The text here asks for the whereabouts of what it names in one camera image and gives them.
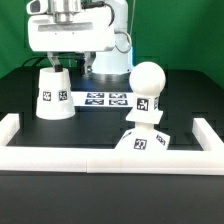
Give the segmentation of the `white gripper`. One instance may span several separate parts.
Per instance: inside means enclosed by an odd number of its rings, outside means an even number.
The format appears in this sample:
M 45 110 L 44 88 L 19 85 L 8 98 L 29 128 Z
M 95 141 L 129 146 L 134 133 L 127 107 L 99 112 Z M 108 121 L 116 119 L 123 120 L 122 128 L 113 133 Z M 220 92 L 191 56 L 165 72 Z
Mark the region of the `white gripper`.
M 115 34 L 108 7 L 83 10 L 69 23 L 55 23 L 52 15 L 35 15 L 28 20 L 29 45 L 33 51 L 48 52 L 55 72 L 62 72 L 58 55 L 54 52 L 84 52 L 82 75 L 92 73 L 95 52 L 111 51 Z

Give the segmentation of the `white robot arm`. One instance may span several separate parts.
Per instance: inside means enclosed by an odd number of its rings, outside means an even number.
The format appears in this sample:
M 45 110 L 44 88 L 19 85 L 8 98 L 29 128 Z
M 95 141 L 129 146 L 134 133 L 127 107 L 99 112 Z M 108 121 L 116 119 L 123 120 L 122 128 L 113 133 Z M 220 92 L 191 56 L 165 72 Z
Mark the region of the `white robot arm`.
M 26 6 L 31 49 L 45 52 L 55 72 L 58 55 L 84 56 L 84 73 L 117 80 L 132 69 L 126 0 L 31 0 Z

